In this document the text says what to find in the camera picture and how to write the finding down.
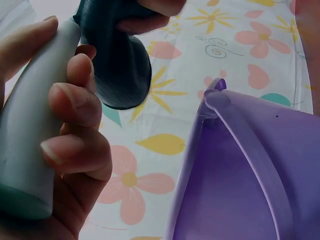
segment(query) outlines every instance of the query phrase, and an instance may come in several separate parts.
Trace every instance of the finger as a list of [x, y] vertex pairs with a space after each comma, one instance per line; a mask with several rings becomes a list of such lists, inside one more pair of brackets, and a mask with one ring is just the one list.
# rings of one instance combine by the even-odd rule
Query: finger
[[90, 57], [80, 51], [87, 51], [85, 49], [78, 49], [79, 54], [71, 58], [67, 66], [67, 81], [70, 84], [84, 87], [91, 92], [96, 91], [96, 82], [94, 81], [95, 70]]
[[138, 0], [138, 3], [147, 9], [172, 17], [181, 12], [186, 1], [187, 0]]
[[56, 34], [54, 16], [25, 26], [0, 42], [0, 81], [11, 79]]
[[56, 117], [64, 123], [99, 128], [102, 105], [91, 91], [70, 83], [55, 83], [49, 91], [48, 102]]
[[121, 21], [117, 28], [129, 34], [144, 34], [155, 29], [165, 27], [170, 18], [161, 14], [156, 14], [148, 18], [129, 18]]
[[90, 58], [90, 60], [93, 60], [97, 54], [97, 49], [92, 45], [83, 44], [77, 47], [75, 55], [78, 54], [85, 54]]
[[72, 134], [51, 138], [41, 144], [44, 159], [69, 186], [81, 206], [89, 210], [110, 179], [110, 145], [97, 130], [72, 127]]

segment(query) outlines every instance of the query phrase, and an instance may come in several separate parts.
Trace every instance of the teal leaf print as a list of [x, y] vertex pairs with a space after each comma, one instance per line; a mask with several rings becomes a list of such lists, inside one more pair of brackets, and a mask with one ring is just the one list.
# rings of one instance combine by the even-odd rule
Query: teal leaf print
[[120, 116], [117, 110], [111, 109], [110, 107], [102, 104], [102, 112], [103, 115], [105, 115], [108, 119], [112, 120], [122, 128]]
[[286, 107], [291, 107], [291, 102], [289, 101], [289, 99], [278, 93], [268, 93], [266, 95], [263, 95], [261, 98], [277, 104], [284, 105]]

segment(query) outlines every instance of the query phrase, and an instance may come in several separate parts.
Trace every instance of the floral tablecloth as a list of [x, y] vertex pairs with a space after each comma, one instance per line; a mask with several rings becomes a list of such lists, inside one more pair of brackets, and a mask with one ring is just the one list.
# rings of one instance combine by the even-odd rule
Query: floral tablecloth
[[[31, 2], [41, 17], [59, 14], [42, 11], [44, 2], [63, 5]], [[113, 175], [80, 240], [162, 239], [191, 126], [214, 78], [225, 78], [230, 90], [312, 113], [293, 4], [189, 0], [168, 26], [139, 36], [152, 62], [151, 90], [135, 109], [103, 107], [100, 131], [111, 144]]]

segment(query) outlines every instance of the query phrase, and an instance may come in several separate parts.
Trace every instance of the yellow leaf print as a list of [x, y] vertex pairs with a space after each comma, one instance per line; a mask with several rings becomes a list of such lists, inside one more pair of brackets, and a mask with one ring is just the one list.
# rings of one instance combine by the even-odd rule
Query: yellow leaf print
[[282, 4], [285, 1], [274, 1], [274, 0], [247, 0], [250, 3], [256, 3], [267, 7], [273, 7], [275, 4]]
[[198, 23], [195, 24], [195, 26], [198, 25], [203, 25], [203, 24], [208, 24], [207, 29], [206, 29], [206, 34], [212, 33], [212, 31], [215, 29], [215, 22], [227, 26], [229, 28], [234, 28], [231, 24], [224, 20], [231, 20], [231, 19], [236, 19], [235, 17], [231, 16], [225, 16], [228, 15], [229, 13], [227, 12], [220, 12], [220, 8], [217, 8], [215, 11], [213, 11], [212, 14], [207, 13], [206, 11], [202, 9], [198, 9], [198, 11], [203, 14], [204, 16], [192, 16], [192, 17], [187, 17], [186, 19], [188, 20], [202, 20]]
[[220, 0], [210, 0], [206, 5], [209, 7], [214, 7], [219, 4]]
[[160, 236], [137, 236], [134, 238], [131, 238], [131, 240], [161, 240], [162, 237]]
[[145, 99], [145, 101], [140, 105], [137, 106], [132, 114], [132, 118], [131, 118], [131, 123], [139, 116], [139, 114], [142, 112], [142, 110], [144, 109], [147, 100], [149, 98], [149, 96], [151, 96], [151, 98], [157, 103], [159, 104], [161, 107], [163, 107], [165, 110], [167, 110], [170, 114], [172, 114], [172, 111], [169, 107], [169, 105], [162, 100], [159, 96], [157, 95], [166, 95], [166, 96], [182, 96], [182, 95], [186, 95], [186, 92], [180, 92], [180, 91], [163, 91], [160, 90], [160, 88], [163, 88], [171, 83], [173, 83], [175, 81], [175, 79], [169, 79], [166, 81], [162, 81], [162, 82], [157, 82], [165, 73], [166, 71], [166, 67], [162, 67], [151, 79], [151, 87], [150, 87], [150, 91], [149, 94], [147, 96], [147, 98]]
[[317, 88], [314, 87], [314, 86], [310, 86], [310, 85], [306, 85], [306, 84], [304, 85], [304, 87], [307, 88], [307, 89], [309, 89], [309, 90], [311, 90], [311, 91], [317, 89]]
[[137, 141], [136, 144], [158, 154], [176, 155], [184, 151], [185, 141], [173, 134], [158, 134], [145, 140]]
[[280, 16], [277, 16], [276, 18], [282, 23], [282, 25], [272, 24], [272, 26], [280, 29], [284, 33], [292, 34], [293, 42], [296, 43], [298, 40], [299, 32], [296, 26], [295, 19], [292, 18], [291, 23], [289, 24]]

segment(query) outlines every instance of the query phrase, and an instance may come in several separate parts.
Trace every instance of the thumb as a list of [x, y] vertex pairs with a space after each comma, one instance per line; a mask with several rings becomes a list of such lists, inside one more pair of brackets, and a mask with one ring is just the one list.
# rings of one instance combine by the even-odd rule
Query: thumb
[[0, 85], [11, 79], [56, 34], [53, 16], [24, 26], [0, 41]]

